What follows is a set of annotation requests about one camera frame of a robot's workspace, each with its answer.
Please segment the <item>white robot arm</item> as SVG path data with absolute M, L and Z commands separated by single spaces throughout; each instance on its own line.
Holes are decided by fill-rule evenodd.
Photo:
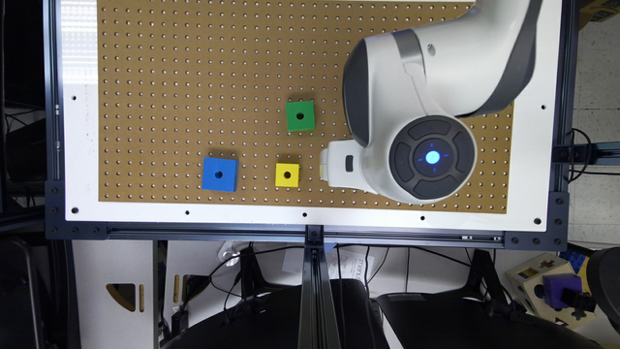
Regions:
M 463 118 L 507 107 L 533 76 L 539 1 L 478 1 L 443 22 L 367 37 L 343 71 L 351 138 L 328 144 L 320 175 L 407 204 L 439 202 L 474 172 Z

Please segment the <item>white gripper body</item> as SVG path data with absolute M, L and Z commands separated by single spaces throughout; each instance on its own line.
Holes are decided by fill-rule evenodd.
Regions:
M 361 171 L 364 148 L 355 140 L 330 142 L 320 154 L 320 177 L 330 187 L 350 188 L 375 194 Z

